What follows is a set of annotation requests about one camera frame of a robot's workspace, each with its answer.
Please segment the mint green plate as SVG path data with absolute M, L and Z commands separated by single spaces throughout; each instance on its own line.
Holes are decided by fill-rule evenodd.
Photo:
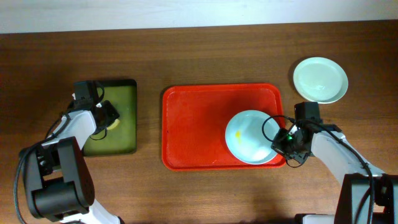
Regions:
M 293 83 L 299 95 L 306 100 L 311 94 L 321 91 L 346 94 L 349 84 L 343 68 L 323 57 L 310 57 L 298 63 L 293 71 Z

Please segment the yellow green scrub sponge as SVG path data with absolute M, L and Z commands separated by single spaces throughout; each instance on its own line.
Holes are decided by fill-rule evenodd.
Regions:
M 120 123 L 120 120 L 119 119 L 115 119 L 113 121 L 113 123 L 110 124 L 106 129 L 107 130 L 112 130 L 112 129 L 116 128 L 119 125 L 119 123 Z

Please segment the light blue plate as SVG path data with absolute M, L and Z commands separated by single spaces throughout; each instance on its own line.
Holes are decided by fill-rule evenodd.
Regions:
M 268 114 L 246 110 L 230 119 L 224 138 L 235 158 L 246 164 L 262 165 L 277 155 L 271 144 L 279 130 L 280 126 Z

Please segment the cream white plate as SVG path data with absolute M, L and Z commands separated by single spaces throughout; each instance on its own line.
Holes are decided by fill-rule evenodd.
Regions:
M 308 97 L 309 101 L 314 101 L 319 104 L 330 104 L 330 103 L 335 103 L 338 100 L 340 100 L 342 97 L 344 97 L 345 92 L 338 92 L 338 93 L 332 93 L 332 92 L 318 92 L 315 94 L 311 94 Z

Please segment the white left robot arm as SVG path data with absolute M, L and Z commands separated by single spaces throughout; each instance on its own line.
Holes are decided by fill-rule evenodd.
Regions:
M 21 223 L 18 202 L 19 179 L 30 214 L 59 223 L 122 223 L 95 199 L 95 188 L 84 159 L 88 139 L 106 131 L 119 113 L 104 99 L 104 86 L 97 80 L 76 82 L 73 99 L 51 125 L 44 139 L 24 148 L 13 183 L 14 207 Z

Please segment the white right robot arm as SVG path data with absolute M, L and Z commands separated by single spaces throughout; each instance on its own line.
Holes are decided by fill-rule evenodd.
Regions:
M 310 152 L 341 184 L 334 215 L 297 214 L 295 223 L 397 223 L 397 176 L 368 162 L 334 124 L 323 124 L 316 102 L 294 106 L 296 133 L 309 134 Z

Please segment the black tray with soapy water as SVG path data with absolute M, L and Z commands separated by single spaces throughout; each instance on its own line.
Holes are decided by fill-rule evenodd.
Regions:
M 89 138 L 83 154 L 88 157 L 132 154 L 137 149 L 137 83 L 133 79 L 101 80 L 104 100 L 108 100 L 120 114 L 119 125 Z

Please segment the red plastic tray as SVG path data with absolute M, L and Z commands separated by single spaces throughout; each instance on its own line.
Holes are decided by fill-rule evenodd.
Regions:
M 261 165 L 239 161 L 230 153 L 225 129 L 239 112 L 276 115 L 285 126 L 279 89 L 269 83 L 177 85 L 162 97 L 162 162 L 173 171 L 273 169 L 285 165 L 275 156 Z

